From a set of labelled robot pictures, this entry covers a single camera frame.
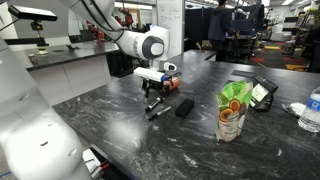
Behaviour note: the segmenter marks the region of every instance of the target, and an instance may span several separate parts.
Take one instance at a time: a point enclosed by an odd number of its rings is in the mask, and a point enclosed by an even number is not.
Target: granite surface
[[[100,56],[110,52],[118,51],[119,48],[115,43],[110,42],[85,42],[72,44],[73,47],[79,47],[79,49],[69,50],[67,46],[51,46],[47,47],[48,54],[37,54],[38,49],[24,50],[24,54],[35,54],[38,64],[27,67],[27,71],[33,71],[36,69],[42,69],[59,64],[74,62],[83,60],[89,57]]]
[[[109,155],[133,179],[320,179],[320,138],[298,126],[281,104],[305,103],[320,85],[320,75],[203,60],[199,51],[172,58],[182,72],[181,86],[151,113],[144,109],[158,96],[144,98],[141,79],[113,79],[54,106],[61,117]],[[279,86],[270,112],[248,110],[242,135],[218,142],[215,94],[228,81],[251,79],[234,70],[263,75]],[[195,107],[186,118],[174,111],[185,99]],[[154,121],[147,118],[172,109]]]

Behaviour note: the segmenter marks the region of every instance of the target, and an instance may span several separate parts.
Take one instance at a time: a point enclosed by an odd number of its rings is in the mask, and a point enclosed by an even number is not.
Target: snack bag
[[[229,142],[241,134],[252,89],[252,83],[238,81],[226,84],[217,94],[219,121],[215,134],[218,139]]]

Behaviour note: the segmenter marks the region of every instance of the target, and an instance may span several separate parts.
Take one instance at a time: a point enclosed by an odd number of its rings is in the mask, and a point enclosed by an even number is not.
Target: plastic bottle
[[[299,126],[310,132],[320,130],[320,87],[312,91],[306,109],[303,111]]]

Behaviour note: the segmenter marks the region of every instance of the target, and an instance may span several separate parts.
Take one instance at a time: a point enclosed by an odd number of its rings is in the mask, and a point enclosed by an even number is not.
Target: person
[[[219,6],[213,9],[210,17],[208,39],[212,50],[216,51],[216,59],[219,60],[221,45],[225,40],[225,34],[229,31],[230,13],[226,11],[227,0],[219,0]]]

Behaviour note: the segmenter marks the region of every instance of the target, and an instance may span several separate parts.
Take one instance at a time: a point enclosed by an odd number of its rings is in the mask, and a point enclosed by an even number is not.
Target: desk
[[[119,51],[115,43],[77,43],[80,49],[65,45],[48,47],[49,54],[38,55],[38,49],[15,51],[18,60],[37,82],[50,105],[55,105],[111,81],[106,54]],[[32,65],[27,54],[36,54]]]
[[[153,122],[144,109],[141,79],[130,75],[54,106],[81,136],[106,153],[119,169],[140,179],[318,179],[320,137],[298,126],[281,104],[307,102],[320,75],[223,62],[208,62],[191,50],[170,59],[178,66],[181,87],[157,109],[172,110]],[[279,86],[268,113],[249,109],[242,136],[228,144],[214,137],[218,112],[215,94],[234,70],[259,73]],[[174,110],[185,99],[195,107],[185,118]]]
[[[226,39],[231,40],[232,36],[227,36]],[[239,40],[256,40],[257,36],[239,36],[238,37]]]

